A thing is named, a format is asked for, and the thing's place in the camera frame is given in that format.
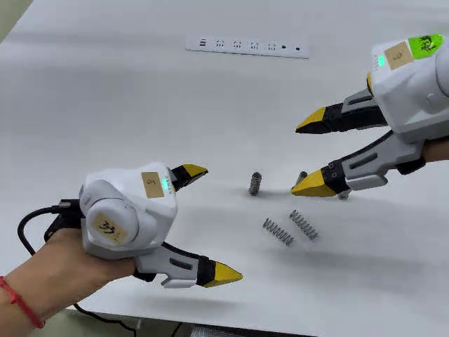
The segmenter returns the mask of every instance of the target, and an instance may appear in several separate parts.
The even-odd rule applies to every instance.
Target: red bracelet
[[[36,314],[25,304],[23,299],[12,290],[12,288],[6,283],[3,276],[0,276],[0,288],[5,289],[11,296],[11,304],[17,303],[22,311],[28,316],[29,320],[35,325],[35,327],[42,329],[45,322],[42,322]]]

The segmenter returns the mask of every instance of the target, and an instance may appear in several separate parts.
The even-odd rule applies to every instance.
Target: green sticker
[[[408,43],[415,59],[428,58],[443,44],[443,35],[432,34],[423,37],[411,37]]]

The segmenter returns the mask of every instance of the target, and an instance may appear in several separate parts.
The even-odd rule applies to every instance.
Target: white power strip
[[[188,51],[309,58],[309,47],[294,41],[264,40],[191,35],[187,37]]]

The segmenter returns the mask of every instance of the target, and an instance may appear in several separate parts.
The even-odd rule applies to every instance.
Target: compression spring
[[[293,210],[290,219],[306,234],[310,241],[314,241],[318,237],[318,232],[304,219],[304,216],[297,210]]]
[[[279,227],[276,223],[267,218],[264,222],[263,228],[272,233],[280,241],[282,241],[286,246],[290,246],[293,242],[293,237],[288,234],[285,230]]]
[[[251,183],[250,183],[250,189],[249,194],[255,196],[259,193],[260,188],[260,182],[262,181],[262,174],[259,172],[254,172],[251,176]]]

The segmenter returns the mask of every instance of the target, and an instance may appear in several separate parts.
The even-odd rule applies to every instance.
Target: label sticker
[[[407,63],[413,62],[412,53],[410,52],[410,49],[408,49],[405,41],[387,49],[384,53],[391,70],[395,70]]]
[[[432,34],[424,35],[423,37],[411,37],[408,43],[414,58],[428,58],[443,44],[443,35]]]
[[[93,227],[113,244],[121,244],[128,235],[127,231],[103,213],[99,213],[93,219]]]
[[[161,179],[157,172],[142,172],[142,180],[148,199],[163,197]]]

